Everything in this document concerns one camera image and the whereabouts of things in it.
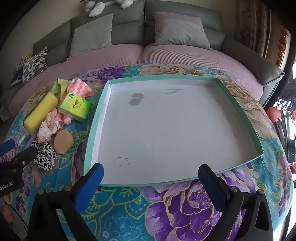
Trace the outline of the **person's left hand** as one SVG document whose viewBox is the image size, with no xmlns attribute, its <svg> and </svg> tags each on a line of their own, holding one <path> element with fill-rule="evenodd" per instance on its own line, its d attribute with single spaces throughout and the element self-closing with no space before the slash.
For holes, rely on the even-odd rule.
<svg viewBox="0 0 296 241">
<path fill-rule="evenodd" d="M 1 214 L 7 221 L 7 223 L 12 223 L 15 220 L 15 216 L 10 207 L 11 204 L 11 195 L 7 194 L 1 197 Z"/>
</svg>

